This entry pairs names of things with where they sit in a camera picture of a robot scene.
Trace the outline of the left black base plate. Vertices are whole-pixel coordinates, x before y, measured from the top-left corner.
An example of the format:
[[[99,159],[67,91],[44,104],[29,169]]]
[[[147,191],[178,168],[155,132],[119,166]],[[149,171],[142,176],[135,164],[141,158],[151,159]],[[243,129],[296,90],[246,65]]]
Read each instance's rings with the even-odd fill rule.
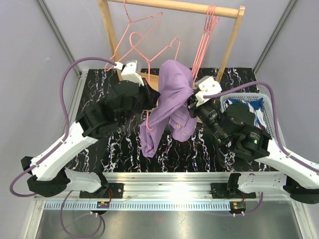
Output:
[[[121,199],[124,192],[124,183],[108,183],[107,188],[99,189],[97,192],[89,193],[81,191],[79,198],[82,199]]]

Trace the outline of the white plastic basket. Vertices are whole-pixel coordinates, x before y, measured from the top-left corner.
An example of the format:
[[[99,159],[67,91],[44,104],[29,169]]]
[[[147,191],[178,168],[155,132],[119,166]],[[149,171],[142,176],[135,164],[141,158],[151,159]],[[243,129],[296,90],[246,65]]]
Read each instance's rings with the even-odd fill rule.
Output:
[[[222,105],[223,101],[226,98],[234,98],[237,100],[244,100],[244,101],[254,101],[259,100],[260,98],[264,99],[264,120],[267,125],[267,133],[271,135],[272,138],[276,140],[279,138],[282,145],[286,147],[286,143],[278,123],[278,119],[274,120],[273,115],[273,101],[275,100],[274,93],[271,94],[270,90],[262,85],[257,85],[258,92],[235,92],[234,90],[230,90],[231,93],[223,95],[220,97],[220,104],[221,110],[225,111],[224,106]]]

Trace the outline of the pink hanger holding purple trousers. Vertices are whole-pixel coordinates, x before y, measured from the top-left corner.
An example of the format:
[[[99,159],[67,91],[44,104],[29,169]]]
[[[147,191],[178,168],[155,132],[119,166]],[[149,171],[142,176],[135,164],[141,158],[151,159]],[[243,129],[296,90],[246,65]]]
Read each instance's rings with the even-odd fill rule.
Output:
[[[151,85],[151,79],[154,79],[154,77],[151,76],[151,62],[154,61],[156,58],[158,58],[158,57],[159,57],[163,52],[165,52],[168,48],[172,48],[172,45],[173,45],[175,42],[177,42],[177,49],[176,49],[176,53],[175,53],[175,56],[174,56],[174,60],[176,60],[176,59],[177,59],[177,56],[178,56],[178,53],[179,53],[179,48],[180,48],[180,39],[177,38],[177,37],[175,37],[175,38],[171,41],[170,45],[167,45],[167,46],[164,47],[157,55],[155,55],[153,58],[149,59],[149,58],[147,58],[147,57],[137,48],[137,45],[138,45],[138,44],[134,45],[134,44],[132,43],[132,37],[133,37],[133,35],[137,35],[137,36],[140,37],[140,38],[142,38],[142,35],[141,35],[140,33],[138,33],[138,32],[132,32],[132,33],[130,34],[130,37],[129,37],[129,42],[130,42],[130,45],[131,45],[132,49],[135,50],[136,52],[138,52],[138,54],[139,54],[143,59],[146,60],[146,62],[147,62],[147,64],[148,64],[148,72],[147,72],[147,74],[146,74],[146,76],[147,76],[146,80],[147,80],[147,83],[148,83],[150,86],[152,86],[152,85]]]

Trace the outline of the pink wire hanger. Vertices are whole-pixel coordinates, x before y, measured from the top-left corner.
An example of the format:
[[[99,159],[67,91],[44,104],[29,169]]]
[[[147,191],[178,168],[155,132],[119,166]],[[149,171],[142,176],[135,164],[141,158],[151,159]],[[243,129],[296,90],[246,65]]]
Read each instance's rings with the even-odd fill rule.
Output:
[[[122,61],[127,55],[129,55],[132,51],[136,50],[136,47],[139,46],[143,40],[152,32],[152,30],[158,25],[158,23],[161,21],[163,13],[161,11],[156,12],[153,15],[149,15],[149,16],[145,16],[143,18],[140,19],[135,19],[132,20],[129,12],[126,8],[126,1],[123,1],[123,6],[124,6],[124,10],[128,19],[128,25],[120,39],[120,41],[117,40],[116,38],[116,33],[115,33],[115,28],[113,25],[113,20],[112,20],[112,16],[111,16],[111,11],[109,8],[109,4],[107,0],[99,0],[98,1],[98,5],[99,5],[99,9],[101,12],[101,16],[102,16],[102,20],[103,20],[103,24],[109,39],[109,44],[111,47],[111,53],[112,53],[112,57],[111,60],[113,61]],[[119,48],[121,46],[121,43],[123,42],[123,40],[127,37],[128,39],[130,39],[130,37],[128,37],[128,32],[130,29],[132,29],[132,25],[134,25],[136,22],[142,22],[144,23],[146,20],[151,19],[151,18],[157,18],[158,20],[151,26],[151,28],[149,28],[149,30],[144,34],[144,35],[140,35],[138,32],[136,31],[132,31],[130,37],[132,37],[134,34],[136,34],[140,39],[139,41],[131,47],[131,49],[124,54],[123,56],[120,55],[119,52]]]

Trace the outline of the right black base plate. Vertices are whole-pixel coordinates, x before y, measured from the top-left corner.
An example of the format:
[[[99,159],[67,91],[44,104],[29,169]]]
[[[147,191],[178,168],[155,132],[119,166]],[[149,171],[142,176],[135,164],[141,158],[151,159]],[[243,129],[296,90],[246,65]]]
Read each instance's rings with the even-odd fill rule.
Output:
[[[242,193],[238,189],[227,189],[227,183],[211,183],[210,191],[212,199],[256,199],[256,193]]]

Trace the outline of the purple trousers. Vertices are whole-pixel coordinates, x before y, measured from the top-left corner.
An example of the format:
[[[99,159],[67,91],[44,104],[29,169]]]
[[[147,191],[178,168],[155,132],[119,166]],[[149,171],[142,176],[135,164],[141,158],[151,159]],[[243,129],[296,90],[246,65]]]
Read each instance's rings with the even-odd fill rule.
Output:
[[[175,60],[165,61],[159,69],[158,106],[140,124],[144,157],[154,157],[166,126],[173,127],[172,137],[187,141],[194,133],[197,119],[190,116],[187,99],[192,95],[192,72]]]

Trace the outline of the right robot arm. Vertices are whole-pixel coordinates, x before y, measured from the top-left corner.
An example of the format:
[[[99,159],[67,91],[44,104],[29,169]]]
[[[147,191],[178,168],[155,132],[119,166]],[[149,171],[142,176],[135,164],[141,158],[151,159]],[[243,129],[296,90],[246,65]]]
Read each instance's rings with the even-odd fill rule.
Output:
[[[198,117],[210,129],[217,145],[228,147],[240,159],[262,162],[279,171],[266,176],[231,173],[226,186],[217,188],[220,197],[271,192],[289,195],[305,204],[319,202],[317,175],[304,165],[293,163],[266,131],[254,125],[255,115],[244,104],[236,102],[221,112],[212,99],[200,104],[191,96],[187,106],[191,117]]]

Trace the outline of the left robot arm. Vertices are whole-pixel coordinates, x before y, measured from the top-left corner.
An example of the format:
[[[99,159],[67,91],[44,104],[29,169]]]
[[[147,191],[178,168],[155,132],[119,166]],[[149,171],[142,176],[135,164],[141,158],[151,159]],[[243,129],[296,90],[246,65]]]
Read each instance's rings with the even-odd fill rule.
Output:
[[[63,191],[79,191],[82,197],[102,198],[109,183],[101,172],[77,172],[65,166],[82,150],[116,132],[133,115],[156,107],[160,93],[147,82],[120,81],[109,94],[86,106],[64,135],[37,157],[24,157],[21,164],[31,177],[30,191],[53,197]]]

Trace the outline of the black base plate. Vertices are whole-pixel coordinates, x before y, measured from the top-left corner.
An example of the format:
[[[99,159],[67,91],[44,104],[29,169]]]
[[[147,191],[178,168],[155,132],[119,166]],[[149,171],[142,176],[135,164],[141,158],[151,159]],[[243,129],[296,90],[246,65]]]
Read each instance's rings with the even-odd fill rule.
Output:
[[[256,199],[256,193],[242,193],[238,189],[227,189],[227,183],[211,183],[210,191],[212,199]]]
[[[108,183],[107,188],[99,189],[97,192],[89,193],[81,191],[79,198],[82,199],[121,199],[124,192],[124,183]]]

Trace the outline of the aluminium mounting rail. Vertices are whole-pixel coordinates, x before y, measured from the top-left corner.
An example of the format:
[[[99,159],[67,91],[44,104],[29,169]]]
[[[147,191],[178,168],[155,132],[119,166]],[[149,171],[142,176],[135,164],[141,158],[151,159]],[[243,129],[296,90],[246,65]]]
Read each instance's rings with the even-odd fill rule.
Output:
[[[256,176],[278,174],[278,172],[251,172]],[[209,194],[211,183],[227,183],[229,172],[199,173],[103,173],[108,183],[124,183],[122,200],[159,200],[178,203],[192,201],[215,201]],[[50,197],[62,197],[73,192],[79,198],[79,191],[63,191]]]

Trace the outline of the blue patterned trousers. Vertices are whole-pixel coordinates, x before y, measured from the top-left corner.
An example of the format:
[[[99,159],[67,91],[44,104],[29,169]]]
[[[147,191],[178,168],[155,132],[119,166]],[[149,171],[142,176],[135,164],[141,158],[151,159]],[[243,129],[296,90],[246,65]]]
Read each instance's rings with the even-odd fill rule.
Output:
[[[234,103],[241,103],[243,104],[249,112],[253,113],[255,115],[255,120],[254,120],[254,126],[258,127],[259,129],[266,131],[267,125],[264,120],[264,115],[263,115],[263,110],[264,110],[264,99],[260,98],[259,100],[254,100],[254,101],[244,101],[244,100],[237,100],[234,98],[226,98],[222,105],[224,108],[228,108],[231,104]]]

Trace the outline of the black marble pattern mat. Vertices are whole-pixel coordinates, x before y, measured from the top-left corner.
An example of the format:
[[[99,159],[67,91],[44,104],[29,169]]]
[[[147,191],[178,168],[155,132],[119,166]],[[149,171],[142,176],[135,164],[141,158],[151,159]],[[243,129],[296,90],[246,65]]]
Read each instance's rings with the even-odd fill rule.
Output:
[[[115,71],[90,69],[78,107],[84,107],[106,96],[110,86],[118,82]],[[252,68],[225,68],[221,87],[227,91],[256,81]],[[125,126],[81,151],[67,168],[80,172],[259,172],[275,171],[256,161],[238,159],[227,148],[215,146],[210,130],[198,123],[189,140],[179,142],[172,137],[168,125],[153,158],[142,155],[139,125],[146,114],[135,115]]]

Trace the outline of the wooden clothes rack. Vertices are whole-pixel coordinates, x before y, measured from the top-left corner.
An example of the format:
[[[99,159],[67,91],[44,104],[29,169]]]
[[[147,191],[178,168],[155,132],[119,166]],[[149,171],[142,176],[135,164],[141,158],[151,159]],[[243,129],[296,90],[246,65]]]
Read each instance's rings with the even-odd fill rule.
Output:
[[[124,0],[108,0],[108,2],[109,1],[123,3]],[[221,66],[219,68],[217,78],[216,78],[217,82],[220,83],[224,73],[224,69],[228,62],[230,53],[232,51],[234,42],[236,40],[239,27],[241,25],[241,22],[245,13],[245,6],[240,6],[239,9],[233,9],[233,8],[219,7],[215,5],[187,3],[187,2],[173,1],[173,0],[126,0],[126,4],[141,5],[141,6],[147,6],[147,7],[199,13],[199,14],[206,15],[204,32],[196,53],[193,67],[192,67],[194,84],[195,84],[195,79],[197,77],[199,68],[203,62],[205,53],[209,46],[212,30],[215,27],[215,25],[218,23],[219,18],[227,17],[227,18],[235,19],[231,36],[229,38],[227,48],[226,48]],[[146,73],[141,73],[141,76],[144,78],[147,78]],[[154,79],[151,79],[151,85],[152,85],[151,87],[154,87],[155,90],[158,90],[159,76],[157,75],[151,75],[151,76],[154,77]]]

